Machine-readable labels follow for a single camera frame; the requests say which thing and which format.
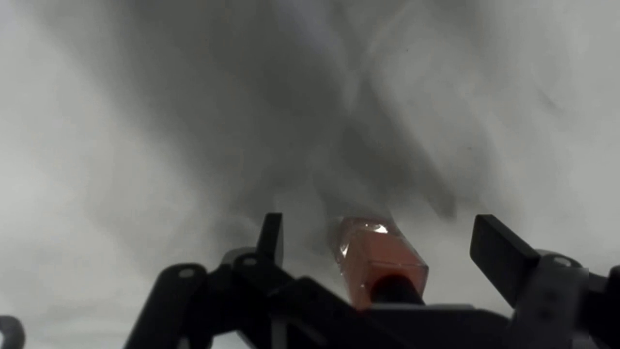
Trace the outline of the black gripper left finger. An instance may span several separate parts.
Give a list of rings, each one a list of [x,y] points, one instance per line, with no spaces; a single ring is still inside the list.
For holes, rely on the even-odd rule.
[[[262,261],[270,261],[275,265],[283,263],[283,214],[268,213],[262,224],[260,240],[256,244],[256,251]]]

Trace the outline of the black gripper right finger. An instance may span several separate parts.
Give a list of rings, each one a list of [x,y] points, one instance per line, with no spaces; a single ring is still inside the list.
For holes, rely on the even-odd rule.
[[[496,214],[475,216],[469,255],[510,306],[520,302],[541,259],[541,253]]]

